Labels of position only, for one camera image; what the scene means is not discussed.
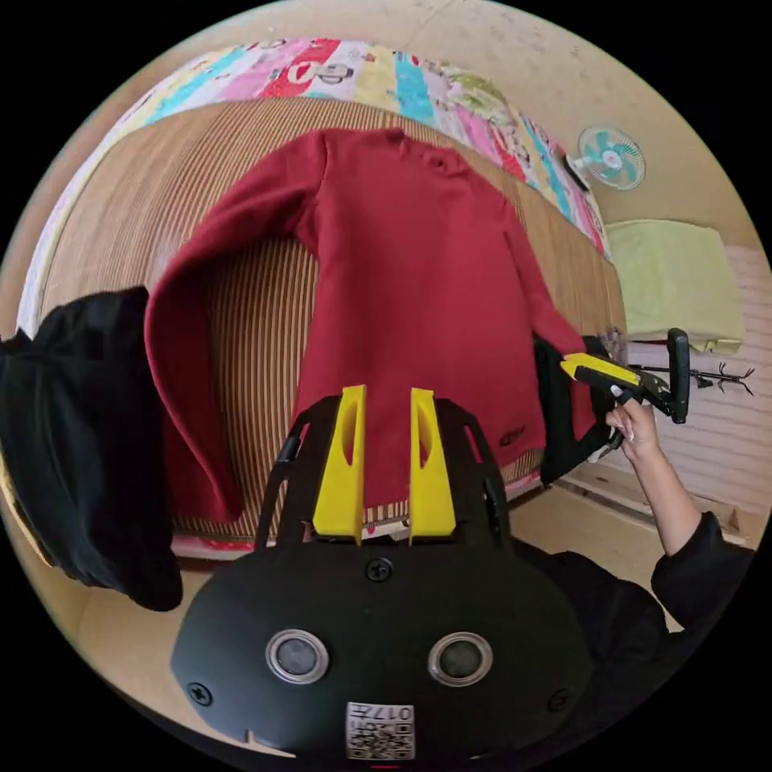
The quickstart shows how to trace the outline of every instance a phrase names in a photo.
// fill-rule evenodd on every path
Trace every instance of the camera lens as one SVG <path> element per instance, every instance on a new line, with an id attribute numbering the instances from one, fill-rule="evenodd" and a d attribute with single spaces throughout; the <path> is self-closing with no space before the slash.
<path id="1" fill-rule="evenodd" d="M 458 632 L 438 640 L 429 653 L 429 673 L 445 686 L 471 686 L 485 677 L 493 651 L 476 633 Z"/>
<path id="2" fill-rule="evenodd" d="M 327 671 L 330 657 L 324 644 L 305 630 L 283 630 L 265 648 L 273 674 L 291 684 L 312 684 Z"/>

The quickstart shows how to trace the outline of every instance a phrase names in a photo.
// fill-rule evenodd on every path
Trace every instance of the sweater sleeve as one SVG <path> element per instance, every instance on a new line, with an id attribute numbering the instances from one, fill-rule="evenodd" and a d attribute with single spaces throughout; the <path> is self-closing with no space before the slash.
<path id="1" fill-rule="evenodd" d="M 267 155 L 204 216 L 155 286 L 145 316 L 153 379 L 166 410 L 166 465 L 172 499 L 191 518 L 238 519 L 243 502 L 232 479 L 209 373 L 206 285 L 198 267 L 252 241 L 304 227 L 326 171 L 323 133 L 308 133 Z"/>
<path id="2" fill-rule="evenodd" d="M 712 512 L 702 515 L 692 538 L 675 554 L 661 557 L 651 588 L 684 628 L 716 618 L 740 585 L 753 550 L 724 541 Z"/>
<path id="3" fill-rule="evenodd" d="M 552 296 L 544 281 L 536 255 L 525 228 L 520 223 L 514 208 L 504 203 L 504 235 L 523 288 L 523 295 L 528 304 L 528 317 L 531 329 L 540 338 L 550 343 L 559 354 L 575 354 L 585 351 L 585 342 L 581 335 L 565 321 L 552 302 Z M 573 435 L 581 440 L 595 425 L 592 400 L 587 384 L 571 381 L 571 405 Z"/>
<path id="4" fill-rule="evenodd" d="M 261 159 L 209 210 L 175 263 L 288 236 L 309 211 L 326 170 L 322 132 L 303 134 Z"/>

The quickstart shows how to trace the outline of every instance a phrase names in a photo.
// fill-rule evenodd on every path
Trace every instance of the colorful quilt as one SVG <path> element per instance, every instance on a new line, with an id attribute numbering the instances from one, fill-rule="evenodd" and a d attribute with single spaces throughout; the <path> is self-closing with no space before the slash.
<path id="1" fill-rule="evenodd" d="M 399 113 L 477 150 L 537 190 L 610 260 L 597 204 L 565 172 L 562 148 L 511 107 L 489 81 L 447 62 L 374 43 L 328 38 L 244 43 L 197 57 L 152 88 L 76 172 L 46 222 L 27 273 L 18 325 L 34 334 L 48 267 L 80 190 L 126 134 L 221 101 L 267 97 L 337 99 Z"/>

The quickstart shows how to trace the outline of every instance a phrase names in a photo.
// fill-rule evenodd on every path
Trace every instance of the qr code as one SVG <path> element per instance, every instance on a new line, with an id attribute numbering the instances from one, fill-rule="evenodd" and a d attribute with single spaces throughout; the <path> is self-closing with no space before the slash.
<path id="1" fill-rule="evenodd" d="M 377 761 L 415 758 L 413 706 L 348 703 L 346 746 L 349 758 Z"/>

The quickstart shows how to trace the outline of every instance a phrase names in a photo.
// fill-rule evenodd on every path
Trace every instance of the hand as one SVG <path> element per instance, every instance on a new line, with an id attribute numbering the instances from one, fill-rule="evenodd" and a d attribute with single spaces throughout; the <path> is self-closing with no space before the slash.
<path id="1" fill-rule="evenodd" d="M 651 405 L 644 406 L 636 400 L 618 404 L 606 415 L 606 424 L 624 435 L 622 452 L 633 466 L 662 455 Z"/>

